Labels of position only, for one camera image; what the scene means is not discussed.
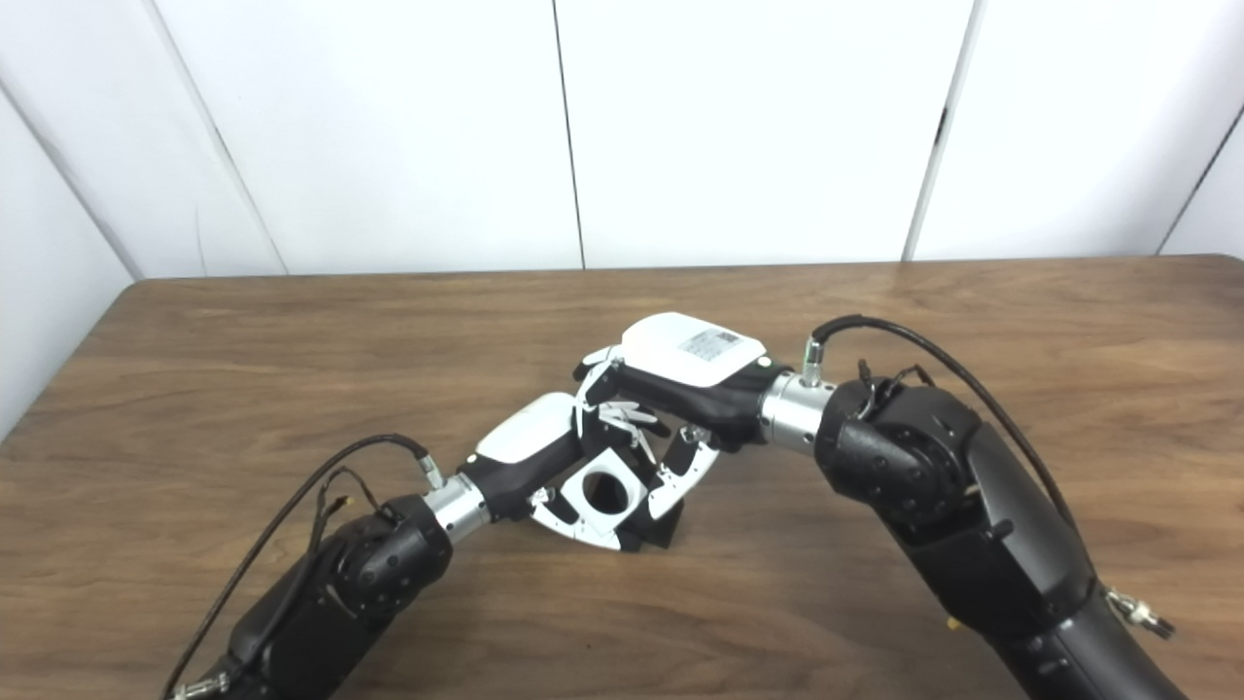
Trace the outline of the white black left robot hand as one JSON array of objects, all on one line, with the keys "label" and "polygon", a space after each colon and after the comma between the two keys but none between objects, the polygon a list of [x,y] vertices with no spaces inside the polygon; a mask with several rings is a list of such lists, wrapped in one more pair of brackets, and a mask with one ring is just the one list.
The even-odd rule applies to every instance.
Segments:
[{"label": "white black left robot hand", "polygon": [[532,518],[564,538],[616,552],[671,548],[680,505],[652,513],[656,461],[644,434],[671,429],[634,402],[578,415],[573,395],[550,393],[481,438],[458,469],[490,521]]}]

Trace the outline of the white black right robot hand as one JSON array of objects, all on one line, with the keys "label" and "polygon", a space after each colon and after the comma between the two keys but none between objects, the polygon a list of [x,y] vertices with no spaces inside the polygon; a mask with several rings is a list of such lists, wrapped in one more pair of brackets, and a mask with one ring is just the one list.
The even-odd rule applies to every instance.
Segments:
[{"label": "white black right robot hand", "polygon": [[684,421],[656,465],[647,495],[651,518],[666,517],[702,482],[720,453],[750,444],[795,444],[812,430],[805,413],[822,407],[825,390],[805,390],[791,367],[774,362],[759,339],[680,313],[647,316],[618,344],[585,356],[576,417],[595,413],[610,424],[638,424],[639,408]]}]

